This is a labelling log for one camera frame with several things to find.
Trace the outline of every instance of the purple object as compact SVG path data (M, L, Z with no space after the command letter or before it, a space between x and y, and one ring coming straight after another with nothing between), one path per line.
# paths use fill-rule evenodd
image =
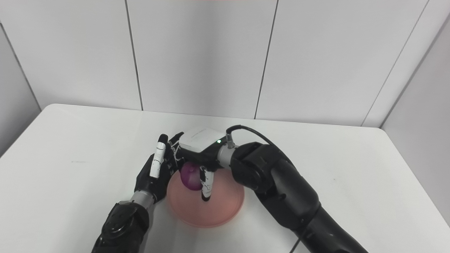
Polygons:
M201 190L202 182L200 181L200 166L192 163L186 162L181 168L180 172L181 182L189 190Z

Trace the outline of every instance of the robotic hand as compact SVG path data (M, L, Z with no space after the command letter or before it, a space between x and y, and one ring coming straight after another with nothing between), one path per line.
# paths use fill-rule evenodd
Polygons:
M160 136L155 154L149 157L136 178L135 193L130 200L114 205L92 253L139 252L151 226L152 206L166 196L170 178L183 166L184 159L176 155L182 135L183 132L169 141L166 135Z
M237 129L250 131L267 144L236 146L231 132ZM234 180L252 189L274 219L292 230L312 253L367 253L322 208L317 193L289 158L254 129L236 125L225 136L211 129L193 129L180 138L180 152L186 160L201 165L203 173L231 169ZM210 194L214 186L204 178L202 199L207 201L214 198Z

